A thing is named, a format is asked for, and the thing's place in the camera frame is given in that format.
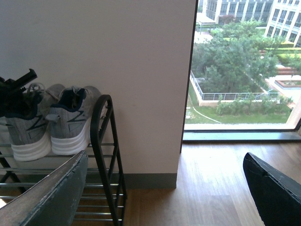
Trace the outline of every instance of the grass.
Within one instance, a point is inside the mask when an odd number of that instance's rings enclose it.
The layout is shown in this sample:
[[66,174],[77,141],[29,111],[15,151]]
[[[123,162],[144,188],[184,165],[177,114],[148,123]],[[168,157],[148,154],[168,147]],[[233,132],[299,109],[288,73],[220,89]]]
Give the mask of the grass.
[[[222,124],[259,124],[259,123],[286,123],[290,112],[289,108],[286,114],[252,114],[252,115],[224,115],[220,116],[216,113],[216,107],[198,106],[197,97],[194,93],[193,87],[189,86],[189,98],[187,102],[188,109],[186,110],[186,120],[187,124],[217,124],[213,120],[219,121]],[[206,117],[197,113],[203,114],[213,120],[207,119]]]

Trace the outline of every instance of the wooden floor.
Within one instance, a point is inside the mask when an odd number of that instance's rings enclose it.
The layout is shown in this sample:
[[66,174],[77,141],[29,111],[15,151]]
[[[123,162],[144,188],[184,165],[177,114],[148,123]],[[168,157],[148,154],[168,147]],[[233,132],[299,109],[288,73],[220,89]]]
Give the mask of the wooden floor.
[[301,183],[301,143],[183,145],[177,188],[128,190],[124,226],[263,226],[243,173],[247,152]]

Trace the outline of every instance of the railing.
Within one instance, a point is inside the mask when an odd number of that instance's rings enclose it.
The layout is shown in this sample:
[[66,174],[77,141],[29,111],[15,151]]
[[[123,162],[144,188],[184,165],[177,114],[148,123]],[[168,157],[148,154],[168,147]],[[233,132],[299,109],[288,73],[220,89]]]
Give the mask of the railing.
[[222,97],[221,100],[228,100],[233,101],[237,98],[240,99],[248,99],[250,95],[254,95],[255,100],[262,100],[264,96],[269,96],[270,98],[277,98],[280,93],[278,92],[271,92],[271,93],[203,93],[201,87],[198,84],[197,79],[195,78],[193,72],[190,72],[190,81],[194,87],[196,87],[199,95],[201,96],[202,100],[219,100],[220,96]]
[[203,91],[201,89],[201,87],[198,84],[198,81],[196,79],[196,77],[194,76],[194,74],[192,73],[192,71],[190,71],[190,81],[192,83],[192,85],[198,90],[198,93],[201,95],[202,99],[203,99]]

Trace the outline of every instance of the sneaker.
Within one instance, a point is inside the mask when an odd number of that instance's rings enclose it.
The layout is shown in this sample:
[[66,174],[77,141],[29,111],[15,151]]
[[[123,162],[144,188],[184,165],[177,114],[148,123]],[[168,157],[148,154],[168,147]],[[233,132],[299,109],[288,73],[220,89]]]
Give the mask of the sneaker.
[[65,87],[56,84],[44,89],[33,83],[23,99],[16,100],[5,114],[11,147],[17,161],[32,161],[44,157],[51,151],[48,121],[45,120],[50,106],[58,102]]
[[93,86],[63,90],[59,102],[51,105],[46,117],[50,121],[53,153],[71,155],[86,149],[90,143],[93,107],[100,95]]

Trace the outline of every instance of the black metal shoe rack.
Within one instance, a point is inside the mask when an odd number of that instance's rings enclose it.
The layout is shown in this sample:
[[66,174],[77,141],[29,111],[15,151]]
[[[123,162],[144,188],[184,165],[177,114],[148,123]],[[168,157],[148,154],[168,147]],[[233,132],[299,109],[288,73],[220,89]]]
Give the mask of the black metal shoe rack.
[[[91,144],[86,149],[89,156],[86,184],[72,225],[82,225],[83,221],[90,221],[89,225],[122,226],[127,192],[110,95],[101,95],[95,104],[90,137]],[[10,144],[0,144],[0,148],[3,150],[7,150],[9,147]],[[0,198],[5,202],[25,192],[70,158],[70,156],[51,154],[43,159],[60,160],[61,162],[59,161],[57,166],[33,169],[30,167],[11,167],[13,165],[9,164],[10,160],[13,159],[11,153],[3,154],[0,152],[0,164],[2,165],[0,168],[0,176],[2,176]]]

